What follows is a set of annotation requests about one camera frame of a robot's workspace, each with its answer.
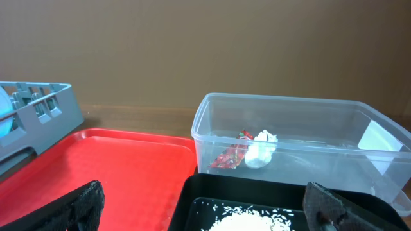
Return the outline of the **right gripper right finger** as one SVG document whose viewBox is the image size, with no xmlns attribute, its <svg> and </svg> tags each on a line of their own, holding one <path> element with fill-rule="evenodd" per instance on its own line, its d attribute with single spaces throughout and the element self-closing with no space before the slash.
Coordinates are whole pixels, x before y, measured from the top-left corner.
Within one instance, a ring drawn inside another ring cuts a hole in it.
<svg viewBox="0 0 411 231">
<path fill-rule="evenodd" d="M 307 183 L 302 207 L 310 231 L 401 229 L 316 182 Z"/>
</svg>

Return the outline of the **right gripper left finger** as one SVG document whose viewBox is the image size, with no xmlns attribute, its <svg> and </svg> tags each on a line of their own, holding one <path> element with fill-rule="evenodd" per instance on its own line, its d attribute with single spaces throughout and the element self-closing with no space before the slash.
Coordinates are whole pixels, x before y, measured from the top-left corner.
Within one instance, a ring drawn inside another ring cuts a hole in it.
<svg viewBox="0 0 411 231">
<path fill-rule="evenodd" d="M 87 184 L 1 226 L 1 231 L 97 231 L 105 206 L 100 181 Z"/>
</svg>

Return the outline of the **rice and food scraps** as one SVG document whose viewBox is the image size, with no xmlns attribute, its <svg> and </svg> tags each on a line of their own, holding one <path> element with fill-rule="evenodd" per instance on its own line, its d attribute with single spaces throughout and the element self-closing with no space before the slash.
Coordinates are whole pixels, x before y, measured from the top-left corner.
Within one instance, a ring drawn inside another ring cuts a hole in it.
<svg viewBox="0 0 411 231">
<path fill-rule="evenodd" d="M 288 209 L 256 209 L 253 205 L 222 209 L 222 218 L 216 216 L 208 231 L 292 231 L 295 214 Z"/>
</svg>

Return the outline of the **red snack wrapper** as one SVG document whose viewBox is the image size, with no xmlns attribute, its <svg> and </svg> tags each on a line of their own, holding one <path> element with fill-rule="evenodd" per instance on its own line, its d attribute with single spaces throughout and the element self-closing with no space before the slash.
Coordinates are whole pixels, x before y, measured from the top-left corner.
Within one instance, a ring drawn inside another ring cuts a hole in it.
<svg viewBox="0 0 411 231">
<path fill-rule="evenodd" d="M 248 144 L 231 144 L 209 165 L 210 168 L 236 169 L 244 160 Z"/>
</svg>

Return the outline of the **light blue round plate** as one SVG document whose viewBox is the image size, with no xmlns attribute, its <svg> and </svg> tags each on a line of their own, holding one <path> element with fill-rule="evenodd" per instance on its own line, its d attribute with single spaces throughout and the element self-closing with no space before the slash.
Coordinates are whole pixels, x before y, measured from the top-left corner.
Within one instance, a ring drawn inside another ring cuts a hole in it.
<svg viewBox="0 0 411 231">
<path fill-rule="evenodd" d="M 13 106 L 12 106 L 12 102 L 10 100 L 9 95 L 2 87 L 1 87 L 0 98 L 1 98 L 0 113 L 1 113 L 1 116 L 4 116 L 13 111 Z M 10 131 L 12 130 L 12 125 L 13 125 L 13 117 L 8 117 L 2 120 L 1 127 L 0 127 L 0 133 L 1 133 L 0 136 L 4 137 L 5 135 L 9 134 Z"/>
</svg>

